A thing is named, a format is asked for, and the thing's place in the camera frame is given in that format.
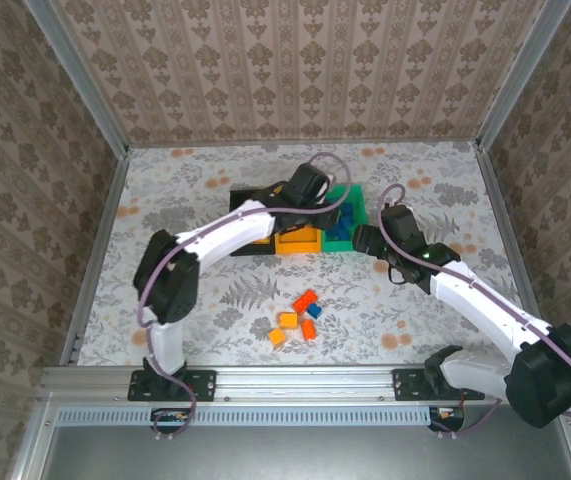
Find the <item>patterned wallpaper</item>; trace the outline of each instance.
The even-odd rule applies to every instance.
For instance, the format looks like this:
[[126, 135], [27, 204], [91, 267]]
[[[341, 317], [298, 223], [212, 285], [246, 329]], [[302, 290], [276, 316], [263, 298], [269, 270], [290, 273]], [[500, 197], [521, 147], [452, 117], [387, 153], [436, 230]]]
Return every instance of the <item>patterned wallpaper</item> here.
[[0, 478], [58, 362], [115, 161], [26, 7], [0, 0]]
[[544, 0], [54, 0], [136, 146], [473, 137]]
[[571, 323], [571, 8], [490, 157], [543, 315]]

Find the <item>green box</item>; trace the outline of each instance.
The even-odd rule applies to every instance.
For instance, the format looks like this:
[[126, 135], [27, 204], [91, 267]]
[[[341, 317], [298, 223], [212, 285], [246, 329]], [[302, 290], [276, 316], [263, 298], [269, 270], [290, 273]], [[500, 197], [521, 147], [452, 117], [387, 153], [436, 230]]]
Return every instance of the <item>green box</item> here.
[[[328, 202], [335, 202], [345, 193], [345, 185], [336, 185], [325, 196]], [[354, 208], [354, 225], [349, 229], [349, 240], [333, 240], [327, 239], [327, 233], [322, 235], [322, 251], [323, 252], [353, 252], [352, 238], [354, 238], [354, 230], [359, 225], [367, 225], [367, 212], [365, 211], [365, 200], [363, 198], [363, 188], [360, 185], [352, 185], [349, 194], [345, 199], [345, 203], [351, 203]]]

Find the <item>floral tablecloth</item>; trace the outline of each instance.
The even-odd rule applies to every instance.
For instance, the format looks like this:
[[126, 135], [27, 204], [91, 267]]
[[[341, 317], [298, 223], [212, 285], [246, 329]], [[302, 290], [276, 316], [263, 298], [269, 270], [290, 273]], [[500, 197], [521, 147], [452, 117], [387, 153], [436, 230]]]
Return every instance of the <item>floral tablecloth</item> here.
[[[145, 335], [134, 317], [132, 278], [155, 231], [208, 223], [228, 211], [230, 189], [286, 180], [320, 151], [348, 162], [363, 186], [370, 223], [383, 189], [402, 182], [428, 241], [449, 244], [499, 292], [517, 299], [471, 143], [133, 150], [78, 363], [141, 363]], [[344, 178], [331, 160], [318, 165]], [[306, 288], [318, 293], [323, 308], [318, 337], [305, 342], [300, 331], [288, 332], [275, 350], [267, 334]], [[353, 252], [225, 258], [202, 274], [198, 304], [183, 321], [193, 365], [422, 362], [448, 344], [493, 348], [449, 306], [416, 286], [390, 284], [386, 263]]]

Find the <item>red lego brick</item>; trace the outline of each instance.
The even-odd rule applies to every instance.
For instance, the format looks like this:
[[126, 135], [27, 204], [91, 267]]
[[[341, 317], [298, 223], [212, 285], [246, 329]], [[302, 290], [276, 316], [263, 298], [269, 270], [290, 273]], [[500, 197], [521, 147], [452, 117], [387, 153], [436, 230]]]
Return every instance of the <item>red lego brick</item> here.
[[304, 314], [307, 311], [307, 307], [309, 307], [312, 303], [315, 303], [318, 300], [318, 295], [314, 293], [313, 290], [306, 291], [301, 297], [294, 302], [294, 311], [299, 315]]

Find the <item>cable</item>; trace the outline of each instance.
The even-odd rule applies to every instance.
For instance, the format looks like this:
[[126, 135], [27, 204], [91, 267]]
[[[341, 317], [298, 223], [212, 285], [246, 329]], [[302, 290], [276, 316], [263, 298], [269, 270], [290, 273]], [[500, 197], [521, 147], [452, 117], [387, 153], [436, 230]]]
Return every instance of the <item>cable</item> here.
[[[322, 157], [329, 157], [329, 158], [336, 160], [340, 164], [342, 169], [345, 171], [345, 177], [346, 177], [346, 179], [345, 179], [345, 187], [346, 187], [345, 192], [343, 193], [341, 198], [339, 198], [336, 202], [332, 203], [331, 205], [325, 206], [325, 207], [311, 208], [311, 209], [286, 208], [286, 207], [255, 208], [253, 210], [246, 210], [243, 212], [239, 212], [239, 214], [237, 216], [230, 216], [227, 218], [220, 219], [219, 221], [214, 222], [211, 225], [209, 225], [207, 228], [203, 229], [197, 235], [193, 235], [192, 237], [187, 238], [185, 241], [183, 241], [182, 243], [180, 243], [179, 245], [174, 247], [172, 250], [170, 250], [169, 253], [167, 253], [167, 255], [165, 255], [165, 257], [163, 257], [163, 259], [158, 263], [158, 265], [156, 265], [156, 268], [154, 269], [154, 271], [150, 275], [149, 279], [147, 280], [147, 283], [145, 284], [145, 288], [143, 288], [143, 292], [141, 293], [140, 299], [138, 301], [138, 306], [136, 309], [136, 320], [142, 328], [147, 329], [147, 348], [149, 350], [150, 363], [154, 367], [154, 370], [156, 371], [156, 373], [158, 373], [163, 378], [169, 380], [172, 383], [175, 383], [176, 385], [181, 387], [183, 390], [185, 390], [188, 393], [188, 395], [190, 396], [190, 400], [191, 400], [191, 404], [192, 404], [187, 420], [171, 436], [178, 435], [178, 434], [182, 433], [183, 431], [185, 431], [185, 429], [189, 426], [191, 421], [194, 419], [194, 415], [196, 414], [196, 397], [194, 396], [194, 392], [192, 392], [192, 390], [187, 385], [185, 385], [185, 383], [183, 383], [178, 378], [173, 377], [171, 374], [167, 373], [165, 370], [163, 370], [163, 368], [160, 366], [160, 364], [158, 363], [158, 361], [156, 360], [156, 357], [154, 355], [154, 346], [152, 344], [152, 339], [151, 339], [151, 326], [156, 321], [155, 320], [150, 320], [149, 322], [143, 321], [143, 309], [145, 308], [145, 305], [147, 304], [147, 300], [149, 298], [149, 294], [152, 290], [152, 287], [154, 286], [154, 283], [158, 279], [158, 277], [161, 274], [161, 272], [163, 271], [163, 269], [171, 261], [171, 259], [174, 258], [174, 256], [177, 255], [181, 250], [183, 250], [185, 247], [191, 245], [192, 243], [198, 242], [198, 240], [200, 238], [205, 237], [206, 235], [209, 235], [210, 233], [218, 230], [219, 228], [224, 227], [225, 225], [228, 225], [229, 223], [235, 222], [236, 220], [240, 219], [242, 221], [244, 217], [248, 217], [250, 215], [256, 215], [259, 213], [296, 213], [296, 214], [302, 214], [302, 215], [318, 215], [321, 213], [327, 213], [331, 210], [334, 210], [335, 208], [338, 208], [347, 199], [347, 196], [349, 195], [349, 192], [352, 188], [352, 174], [349, 171], [349, 167], [347, 166], [347, 163], [343, 159], [341, 159], [339, 156], [337, 156], [333, 153], [330, 153], [330, 152], [316, 153], [316, 154], [312, 155], [312, 157], [309, 159], [308, 163], [312, 163], [314, 160], [316, 160], [318, 158], [322, 158]], [[160, 436], [163, 434], [158, 430], [158, 421], [157, 420], [158, 420], [158, 417], [156, 417], [156, 419], [154, 421], [153, 428], [154, 428], [154, 432], [157, 435], [157, 438], [160, 438]]]
[[[451, 275], [452, 277], [458, 278], [462, 282], [465, 282], [470, 287], [477, 289], [485, 297], [487, 297], [494, 304], [496, 304], [501, 310], [503, 310], [505, 313], [507, 313], [512, 318], [514, 318], [514, 320], [516, 320], [518, 323], [523, 325], [525, 328], [528, 328], [531, 332], [533, 332], [538, 338], [540, 338], [549, 348], [551, 348], [554, 351], [554, 353], [556, 353], [571, 368], [571, 357], [569, 355], [567, 355], [558, 345], [556, 345], [554, 342], [552, 342], [547, 337], [547, 335], [545, 335], [543, 332], [541, 332], [538, 328], [530, 325], [529, 322], [527, 320], [525, 320], [521, 316], [521, 314], [518, 313], [517, 311], [515, 311], [510, 305], [506, 305], [500, 299], [498, 299], [496, 296], [494, 296], [494, 294], [490, 290], [486, 289], [482, 285], [479, 285], [477, 282], [474, 282], [471, 278], [467, 277], [466, 275], [463, 275], [463, 274], [456, 272], [454, 270], [450, 270], [449, 268], [444, 268], [444, 267], [441, 267], [439, 265], [435, 265], [433, 263], [426, 262], [425, 260], [423, 260], [421, 258], [414, 257], [413, 255], [410, 255], [409, 253], [407, 253], [403, 249], [401, 249], [398, 245], [396, 245], [396, 243], [394, 243], [394, 241], [390, 238], [387, 231], [385, 230], [385, 227], [383, 226], [382, 212], [383, 212], [383, 203], [385, 201], [385, 197], [387, 196], [387, 194], [392, 189], [395, 189], [395, 188], [400, 189], [401, 194], [400, 194], [400, 197], [394, 202], [394, 205], [397, 205], [398, 203], [400, 203], [403, 200], [403, 198], [405, 198], [405, 187], [403, 185], [401, 185], [400, 183], [394, 183], [394, 184], [390, 185], [389, 187], [387, 187], [383, 191], [383, 193], [381, 194], [381, 196], [378, 200], [378, 206], [376, 208], [376, 220], [378, 222], [378, 228], [381, 231], [381, 233], [383, 234], [383, 238], [385, 238], [385, 240], [390, 245], [390, 247], [392, 247], [394, 249], [394, 251], [396, 251], [396, 253], [398, 253], [400, 256], [412, 261], [413, 263], [415, 263], [417, 265], [421, 265], [423, 267], [429, 268], [430, 270], [435, 270], [437, 272], [442, 272], [442, 273], [445, 273], [447, 275]], [[564, 415], [571, 417], [571, 412], [565, 412]]]
[[485, 412], [485, 414], [478, 420], [478, 422], [474, 423], [473, 425], [470, 425], [469, 427], [465, 427], [462, 428], [461, 430], [458, 430], [457, 432], [452, 432], [452, 430], [448, 427], [446, 427], [445, 425], [443, 425], [440, 422], [437, 422], [435, 420], [432, 420], [432, 425], [436, 425], [438, 428], [442, 428], [443, 430], [445, 430], [445, 432], [439, 432], [439, 434], [442, 433], [449, 433], [451, 438], [456, 438], [459, 435], [465, 435], [467, 433], [472, 433], [474, 430], [476, 430], [478, 427], [480, 427], [481, 425], [483, 425], [487, 419], [489, 417], [492, 416], [492, 413], [494, 413], [496, 411], [496, 409], [498, 408], [498, 406], [502, 403], [503, 401], [498, 398], [496, 400], [496, 402], [494, 403], [494, 405], [492, 405], [490, 407], [490, 409]]

